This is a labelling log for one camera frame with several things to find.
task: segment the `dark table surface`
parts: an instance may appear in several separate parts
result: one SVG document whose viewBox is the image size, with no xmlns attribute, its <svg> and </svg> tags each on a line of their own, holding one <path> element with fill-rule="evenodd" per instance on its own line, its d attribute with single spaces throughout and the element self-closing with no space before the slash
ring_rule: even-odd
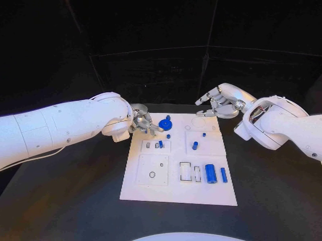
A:
<svg viewBox="0 0 322 241">
<path fill-rule="evenodd" d="M 208 106 L 150 104 L 150 112 Z M 277 151 L 219 119 L 238 207 L 120 200 L 131 139 L 98 135 L 22 165 L 0 197 L 0 240 L 133 240 L 205 232 L 245 240 L 322 240 L 322 168 L 290 141 Z"/>
</svg>

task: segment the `blue object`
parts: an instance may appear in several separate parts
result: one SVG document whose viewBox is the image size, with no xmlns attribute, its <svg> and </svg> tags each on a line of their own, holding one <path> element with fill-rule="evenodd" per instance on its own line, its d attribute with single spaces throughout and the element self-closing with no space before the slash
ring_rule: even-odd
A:
<svg viewBox="0 0 322 241">
<path fill-rule="evenodd" d="M 193 150 L 198 150 L 198 147 L 199 147 L 199 142 L 195 142 Z"/>
<path fill-rule="evenodd" d="M 224 182 L 228 183 L 226 171 L 225 171 L 224 167 L 221 168 L 221 171 L 222 171 L 222 176 L 224 176 Z"/>
<path fill-rule="evenodd" d="M 172 117 L 167 116 L 166 119 L 163 119 L 159 123 L 159 126 L 166 130 L 169 131 L 172 128 L 173 128 L 173 122 L 170 121 Z"/>
<path fill-rule="evenodd" d="M 216 169 L 214 164 L 206 165 L 206 174 L 208 174 L 208 183 L 209 184 L 218 183 L 218 175 L 216 175 Z"/>
</svg>

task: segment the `black backdrop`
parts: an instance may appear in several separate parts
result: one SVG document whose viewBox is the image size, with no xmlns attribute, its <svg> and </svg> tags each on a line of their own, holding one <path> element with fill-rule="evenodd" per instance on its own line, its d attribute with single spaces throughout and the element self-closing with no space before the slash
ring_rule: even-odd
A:
<svg viewBox="0 0 322 241">
<path fill-rule="evenodd" d="M 321 73 L 322 0 L 0 1 L 0 116 L 104 91 L 193 104 L 224 82 L 317 113 Z"/>
</svg>

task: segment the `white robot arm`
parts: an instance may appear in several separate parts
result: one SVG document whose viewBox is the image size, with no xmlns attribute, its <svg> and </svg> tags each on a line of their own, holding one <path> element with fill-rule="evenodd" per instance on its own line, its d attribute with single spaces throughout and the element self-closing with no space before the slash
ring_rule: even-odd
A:
<svg viewBox="0 0 322 241">
<path fill-rule="evenodd" d="M 153 124 L 147 106 L 130 105 L 114 92 L 0 117 L 0 170 L 100 132 L 120 142 L 137 129 L 150 129 L 153 135 L 165 131 Z"/>
<path fill-rule="evenodd" d="M 257 99 L 232 84 L 224 83 L 198 100 L 196 105 L 211 100 L 214 109 L 198 116 L 234 118 L 239 111 L 244 120 L 235 133 L 248 141 L 277 150 L 293 140 L 303 152 L 322 161 L 322 114 L 310 116 L 306 110 L 285 97 Z"/>
</svg>

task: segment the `robotic hand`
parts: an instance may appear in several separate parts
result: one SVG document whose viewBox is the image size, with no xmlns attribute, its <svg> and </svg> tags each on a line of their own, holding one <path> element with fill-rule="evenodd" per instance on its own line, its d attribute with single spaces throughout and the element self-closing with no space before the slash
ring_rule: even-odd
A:
<svg viewBox="0 0 322 241">
<path fill-rule="evenodd" d="M 285 97 L 257 99 L 232 84 L 224 83 L 198 100 L 201 105 L 211 99 L 212 109 L 198 112 L 198 116 L 234 118 L 239 111 L 244 120 L 235 133 L 248 141 L 277 150 L 293 140 L 303 152 L 322 161 L 322 114 L 310 116 L 306 110 Z"/>
<path fill-rule="evenodd" d="M 165 131 L 153 124 L 147 106 L 130 105 L 114 92 L 0 117 L 0 171 L 51 156 L 29 159 L 55 149 L 62 150 L 100 132 L 120 142 L 134 131 L 149 129 L 152 135 Z"/>
</svg>

